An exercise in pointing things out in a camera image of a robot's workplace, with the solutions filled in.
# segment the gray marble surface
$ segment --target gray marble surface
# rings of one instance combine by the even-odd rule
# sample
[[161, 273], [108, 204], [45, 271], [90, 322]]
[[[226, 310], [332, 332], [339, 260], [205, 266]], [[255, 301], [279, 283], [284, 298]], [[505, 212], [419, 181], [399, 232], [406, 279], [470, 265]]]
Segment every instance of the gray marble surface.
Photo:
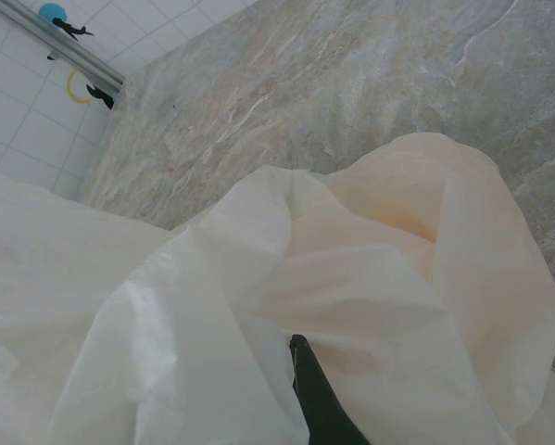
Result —
[[417, 131], [498, 164], [555, 277], [555, 0], [259, 0], [125, 83], [82, 201], [171, 229]]

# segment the white plastic bag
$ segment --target white plastic bag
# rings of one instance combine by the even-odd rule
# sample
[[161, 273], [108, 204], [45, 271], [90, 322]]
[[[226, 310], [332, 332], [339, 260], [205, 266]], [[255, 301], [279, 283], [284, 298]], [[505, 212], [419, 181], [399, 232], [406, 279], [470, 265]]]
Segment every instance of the white plastic bag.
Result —
[[472, 148], [262, 168], [136, 269], [169, 233], [7, 187], [0, 444], [307, 443], [291, 333], [374, 444], [555, 444], [555, 284]]

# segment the blue balloon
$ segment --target blue balloon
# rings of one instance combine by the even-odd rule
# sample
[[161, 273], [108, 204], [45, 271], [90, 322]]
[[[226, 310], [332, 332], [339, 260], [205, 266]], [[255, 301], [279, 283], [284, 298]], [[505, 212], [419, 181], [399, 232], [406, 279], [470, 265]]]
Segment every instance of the blue balloon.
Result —
[[40, 6], [38, 15], [48, 21], [51, 25], [53, 24], [53, 19], [67, 21], [67, 12], [65, 12], [65, 8], [61, 5], [57, 5], [56, 3], [46, 3]]

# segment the white tiled wall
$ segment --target white tiled wall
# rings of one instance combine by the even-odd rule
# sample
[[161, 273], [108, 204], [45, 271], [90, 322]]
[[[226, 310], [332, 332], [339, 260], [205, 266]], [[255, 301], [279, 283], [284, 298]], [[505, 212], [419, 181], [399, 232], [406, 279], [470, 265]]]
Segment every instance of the white tiled wall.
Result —
[[[50, 1], [21, 0], [38, 11]], [[125, 76], [255, 0], [55, 0], [94, 36], [80, 44]], [[71, 67], [0, 16], [0, 171], [74, 199], [107, 124], [101, 101], [73, 102]], [[89, 97], [77, 74], [74, 92]]]
[[[73, 102], [71, 67], [0, 16], [0, 172], [74, 199], [107, 123], [101, 101]], [[74, 93], [88, 98], [76, 74]]]
[[[34, 11], [49, 1], [25, 0]], [[80, 44], [128, 76], [256, 0], [56, 0]]]

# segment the translucent plastic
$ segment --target translucent plastic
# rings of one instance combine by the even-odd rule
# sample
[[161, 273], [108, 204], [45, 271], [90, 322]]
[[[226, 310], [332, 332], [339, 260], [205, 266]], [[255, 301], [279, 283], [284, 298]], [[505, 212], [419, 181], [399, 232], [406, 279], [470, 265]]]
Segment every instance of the translucent plastic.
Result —
[[555, 444], [555, 284], [473, 148], [264, 167], [172, 233], [0, 177], [0, 444], [307, 443], [292, 333], [374, 444]]

